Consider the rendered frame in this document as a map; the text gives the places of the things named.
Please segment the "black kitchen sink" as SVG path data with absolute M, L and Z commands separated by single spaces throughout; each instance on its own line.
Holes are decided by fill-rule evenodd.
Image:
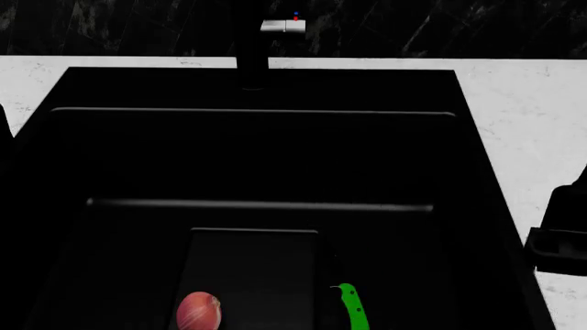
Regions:
M 70 68 L 0 151 L 0 330 L 177 330 L 194 228 L 314 230 L 370 330 L 556 330 L 453 71 Z

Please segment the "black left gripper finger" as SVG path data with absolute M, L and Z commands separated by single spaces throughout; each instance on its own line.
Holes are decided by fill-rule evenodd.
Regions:
M 13 134 L 10 130 L 6 112 L 4 107 L 0 104 L 0 138 L 12 138 Z

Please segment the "black rectangular board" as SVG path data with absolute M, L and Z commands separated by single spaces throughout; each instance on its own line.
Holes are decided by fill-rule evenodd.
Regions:
M 205 292 L 217 330 L 316 330 L 314 230 L 194 228 L 175 301 Z

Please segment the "red onion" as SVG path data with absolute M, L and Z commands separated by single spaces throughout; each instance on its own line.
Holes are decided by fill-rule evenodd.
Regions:
M 176 312 L 179 330 L 218 330 L 221 324 L 220 301 L 210 293 L 189 293 Z

